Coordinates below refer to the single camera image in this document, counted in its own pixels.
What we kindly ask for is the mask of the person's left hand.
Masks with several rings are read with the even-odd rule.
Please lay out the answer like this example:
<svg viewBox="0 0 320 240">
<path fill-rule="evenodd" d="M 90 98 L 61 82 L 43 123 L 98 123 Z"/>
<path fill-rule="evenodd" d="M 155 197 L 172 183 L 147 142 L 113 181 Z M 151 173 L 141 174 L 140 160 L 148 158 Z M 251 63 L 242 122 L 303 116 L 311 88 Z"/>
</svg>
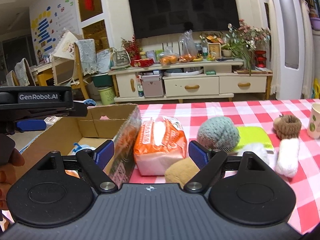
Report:
<svg viewBox="0 0 320 240">
<path fill-rule="evenodd" d="M 15 167 L 23 166 L 25 163 L 23 156 L 15 148 L 10 156 L 9 162 L 1 166 L 0 173 L 0 208 L 8 210 L 7 194 L 11 186 L 16 182 Z"/>
</svg>

